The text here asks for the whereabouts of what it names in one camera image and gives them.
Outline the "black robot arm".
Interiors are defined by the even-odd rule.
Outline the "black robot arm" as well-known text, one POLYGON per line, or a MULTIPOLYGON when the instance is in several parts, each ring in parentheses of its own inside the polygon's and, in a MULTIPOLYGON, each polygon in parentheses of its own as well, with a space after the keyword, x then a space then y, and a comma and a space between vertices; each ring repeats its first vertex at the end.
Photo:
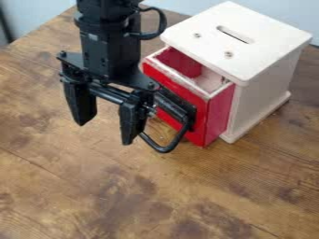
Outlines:
POLYGON ((143 132, 159 83, 139 68, 140 43, 166 30, 140 30, 143 0, 76 0, 75 24, 80 29, 81 50, 63 51, 61 82, 72 118, 85 125, 97 114, 97 98, 120 106, 121 143, 129 145, 143 132))

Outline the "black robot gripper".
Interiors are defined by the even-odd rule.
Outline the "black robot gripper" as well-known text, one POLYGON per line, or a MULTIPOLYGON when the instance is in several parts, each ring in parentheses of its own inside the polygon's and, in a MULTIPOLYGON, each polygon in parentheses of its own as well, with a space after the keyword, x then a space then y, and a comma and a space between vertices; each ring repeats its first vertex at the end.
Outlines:
POLYGON ((159 83, 140 71, 140 43, 160 33, 142 31, 80 31, 81 52, 61 51, 61 81, 75 122, 84 126, 97 114, 97 93, 127 98, 119 109, 121 143, 128 146, 144 131, 154 111, 159 83))

